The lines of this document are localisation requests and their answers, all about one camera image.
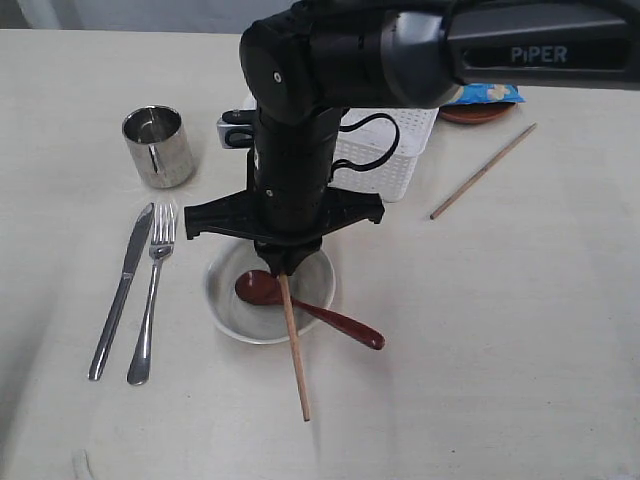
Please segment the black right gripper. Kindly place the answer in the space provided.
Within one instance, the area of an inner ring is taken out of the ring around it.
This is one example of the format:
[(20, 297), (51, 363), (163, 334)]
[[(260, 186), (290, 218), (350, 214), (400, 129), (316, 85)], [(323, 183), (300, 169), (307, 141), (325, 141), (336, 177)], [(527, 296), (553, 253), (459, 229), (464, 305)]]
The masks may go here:
[(284, 246), (255, 250), (271, 275), (291, 276), (321, 249), (307, 243), (363, 220), (380, 223), (385, 209), (379, 195), (329, 185), (342, 116), (341, 109), (325, 109), (287, 125), (257, 108), (246, 188), (186, 207), (186, 237), (218, 233)]

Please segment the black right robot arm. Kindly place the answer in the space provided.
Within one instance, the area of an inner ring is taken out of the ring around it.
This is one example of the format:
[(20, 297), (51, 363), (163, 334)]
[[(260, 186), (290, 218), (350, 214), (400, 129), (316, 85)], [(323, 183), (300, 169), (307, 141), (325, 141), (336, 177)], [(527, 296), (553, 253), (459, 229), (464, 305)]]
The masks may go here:
[(291, 274), (324, 236), (384, 214), (331, 186), (353, 108), (434, 109), (471, 83), (635, 90), (635, 1), (300, 1), (254, 22), (239, 58), (256, 108), (244, 190), (184, 210), (188, 238), (248, 239)]

